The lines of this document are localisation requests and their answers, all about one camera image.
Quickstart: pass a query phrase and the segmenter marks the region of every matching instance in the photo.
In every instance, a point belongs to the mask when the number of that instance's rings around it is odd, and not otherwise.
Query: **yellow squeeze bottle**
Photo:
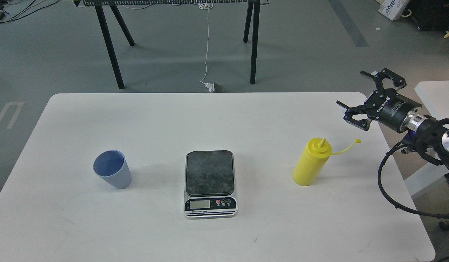
[[[324,164],[330,156],[339,155],[347,150],[351,149],[355,144],[361,143],[360,139],[356,139],[351,146],[344,149],[338,153],[331,153],[331,145],[326,141],[326,139],[315,138],[311,139],[306,147],[304,148],[304,152],[299,159],[299,163],[297,163],[294,172],[292,173],[292,177],[296,183],[301,186],[309,186],[315,178],[318,176],[319,172],[323,168]]]

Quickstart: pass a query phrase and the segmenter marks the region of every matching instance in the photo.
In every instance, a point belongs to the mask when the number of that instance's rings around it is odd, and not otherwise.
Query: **scale platform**
[[[230,151],[193,151],[186,158],[184,213],[190,218],[237,213],[234,160]]]

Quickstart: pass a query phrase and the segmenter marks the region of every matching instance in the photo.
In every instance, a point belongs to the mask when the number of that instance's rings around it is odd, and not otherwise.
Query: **cardboard box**
[[[409,0],[385,0],[379,7],[378,12],[382,13],[389,20],[396,20],[401,17]]]

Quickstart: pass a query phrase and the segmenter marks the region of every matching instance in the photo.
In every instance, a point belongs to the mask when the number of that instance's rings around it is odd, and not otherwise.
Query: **black table leg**
[[[254,20],[252,31],[251,84],[255,84],[256,50],[258,46],[258,22],[260,20],[260,1],[254,3]]]
[[[106,24],[105,14],[103,13],[103,7],[95,5],[95,10],[97,12],[98,21],[100,22],[103,38],[105,39],[106,49],[108,49],[111,66],[113,66],[116,82],[118,82],[119,89],[124,89],[124,82],[122,81],[121,71],[119,70],[118,59],[114,53],[113,42],[111,41],[111,36],[109,35],[108,25]]]
[[[244,43],[247,43],[247,40],[249,39],[249,31],[251,28],[251,19],[252,19],[252,9],[253,9],[253,2],[249,2],[249,6],[247,7],[247,17],[245,19]]]
[[[124,22],[124,19],[121,16],[121,13],[119,13],[119,9],[116,5],[110,5],[111,10],[114,13],[114,16],[116,17],[116,20],[118,20],[119,25],[121,26],[122,31],[124,32],[124,35],[127,38],[127,41],[129,41],[129,45],[133,47],[135,45],[134,40],[132,39],[131,33],[129,33],[129,30],[127,29],[126,23]]]

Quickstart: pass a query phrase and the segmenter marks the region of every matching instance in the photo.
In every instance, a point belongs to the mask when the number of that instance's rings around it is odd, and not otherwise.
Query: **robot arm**
[[[407,147],[404,153],[417,152],[424,160],[435,165],[443,164],[449,170],[449,129],[445,127],[449,125],[449,119],[436,120],[431,116],[421,115],[421,104],[397,93],[398,90],[406,87],[406,80],[387,68],[381,72],[374,72],[374,75],[361,71],[361,75],[374,80],[376,91],[363,105],[356,107],[349,107],[336,101],[346,109],[344,120],[365,131],[369,129],[373,120],[397,133],[407,131],[401,141]],[[396,88],[384,89],[383,80],[386,78],[391,79]],[[354,115],[361,114],[365,114],[366,118],[353,119]],[[439,159],[430,155],[429,149],[433,149]]]

